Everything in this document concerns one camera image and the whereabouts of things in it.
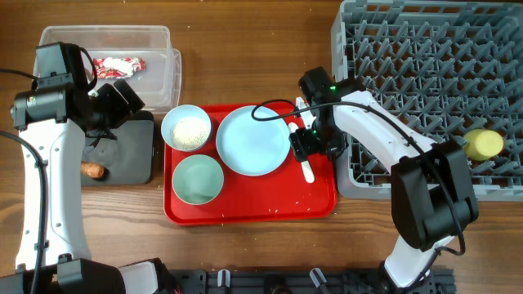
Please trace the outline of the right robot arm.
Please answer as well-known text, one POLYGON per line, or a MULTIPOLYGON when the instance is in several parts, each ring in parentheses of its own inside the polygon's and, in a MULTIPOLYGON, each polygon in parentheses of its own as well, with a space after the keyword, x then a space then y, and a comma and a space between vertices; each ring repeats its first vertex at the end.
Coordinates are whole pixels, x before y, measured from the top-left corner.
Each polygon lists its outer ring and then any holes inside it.
POLYGON ((432 286, 436 258, 442 252, 463 255, 463 231, 479 216, 463 148, 453 140, 437 143, 420 135, 363 85, 334 82, 322 67, 307 71, 298 86, 305 102, 293 113, 305 126, 290 135, 298 162, 312 154, 336 161, 354 137, 390 174, 391 215, 399 237, 380 266, 378 289, 406 293, 432 286))

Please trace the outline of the yellow plastic cup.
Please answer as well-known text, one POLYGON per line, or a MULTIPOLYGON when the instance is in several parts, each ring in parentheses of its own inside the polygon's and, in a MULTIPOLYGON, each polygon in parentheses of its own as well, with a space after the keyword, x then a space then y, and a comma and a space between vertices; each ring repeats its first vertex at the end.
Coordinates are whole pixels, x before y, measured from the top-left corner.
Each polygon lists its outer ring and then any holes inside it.
POLYGON ((464 136, 466 155, 476 161, 484 161, 498 155, 504 147, 503 138, 496 132, 475 129, 464 136))

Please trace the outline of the red snack wrapper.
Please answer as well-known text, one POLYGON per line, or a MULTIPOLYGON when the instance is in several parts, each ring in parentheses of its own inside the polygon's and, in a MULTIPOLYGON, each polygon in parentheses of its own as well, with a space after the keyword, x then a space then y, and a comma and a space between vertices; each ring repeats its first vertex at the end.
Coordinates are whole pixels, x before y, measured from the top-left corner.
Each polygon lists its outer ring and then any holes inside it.
POLYGON ((145 70, 145 61, 139 57, 94 59, 94 73, 98 78, 130 78, 134 73, 145 70))

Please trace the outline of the orange carrot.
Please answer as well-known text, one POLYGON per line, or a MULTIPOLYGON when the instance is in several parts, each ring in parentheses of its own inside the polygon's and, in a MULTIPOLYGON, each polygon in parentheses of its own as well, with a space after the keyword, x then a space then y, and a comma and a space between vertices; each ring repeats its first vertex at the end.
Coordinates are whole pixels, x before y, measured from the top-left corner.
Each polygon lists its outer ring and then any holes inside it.
POLYGON ((100 179, 105 175, 105 168, 99 163, 82 161, 81 173, 92 179, 100 179))

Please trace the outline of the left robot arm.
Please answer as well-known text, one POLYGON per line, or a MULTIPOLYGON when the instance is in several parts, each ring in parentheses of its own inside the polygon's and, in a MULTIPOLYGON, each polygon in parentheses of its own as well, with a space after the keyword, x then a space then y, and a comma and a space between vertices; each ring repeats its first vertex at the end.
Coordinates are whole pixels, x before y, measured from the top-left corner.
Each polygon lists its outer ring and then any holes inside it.
POLYGON ((101 184, 136 185, 152 177, 154 119, 123 80, 95 98, 72 83, 22 92, 11 111, 25 156, 24 233, 16 272, 4 293, 159 293, 166 274, 156 259, 120 268, 95 262, 83 228, 83 163, 101 165, 101 184))

